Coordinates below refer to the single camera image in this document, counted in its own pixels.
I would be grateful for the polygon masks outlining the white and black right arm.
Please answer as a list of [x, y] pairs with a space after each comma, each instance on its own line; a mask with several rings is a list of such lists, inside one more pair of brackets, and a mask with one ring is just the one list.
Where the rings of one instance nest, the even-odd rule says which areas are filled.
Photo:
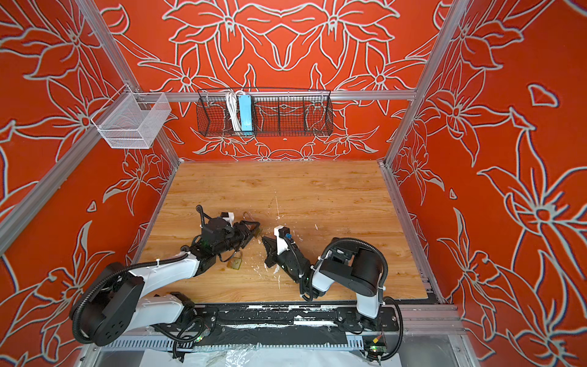
[[[355, 335], [365, 330], [378, 331], [371, 346], [362, 353], [365, 359], [381, 363], [399, 354], [404, 338], [404, 320], [397, 301], [384, 295], [388, 263], [380, 250], [360, 239], [334, 237], [312, 265], [289, 232], [264, 236], [262, 243], [267, 252], [266, 266], [282, 269], [299, 286], [304, 301], [312, 302], [324, 296], [333, 284], [340, 284], [355, 293], [353, 322], [356, 325], [350, 326], [345, 319], [338, 325]], [[398, 326], [398, 336], [391, 348], [383, 341], [385, 326], [380, 311], [385, 305], [394, 308]]]

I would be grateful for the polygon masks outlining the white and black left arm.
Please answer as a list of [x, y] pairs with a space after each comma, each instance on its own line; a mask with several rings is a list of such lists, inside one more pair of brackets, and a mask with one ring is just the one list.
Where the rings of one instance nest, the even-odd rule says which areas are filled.
[[170, 284], [203, 275], [223, 254], [234, 257], [258, 235], [258, 221], [235, 221], [231, 212], [218, 217], [200, 215], [200, 235], [172, 258], [123, 265], [107, 265], [70, 309], [72, 333], [82, 344], [106, 346], [128, 330], [175, 324], [195, 319], [191, 302], [183, 295], [153, 296]]

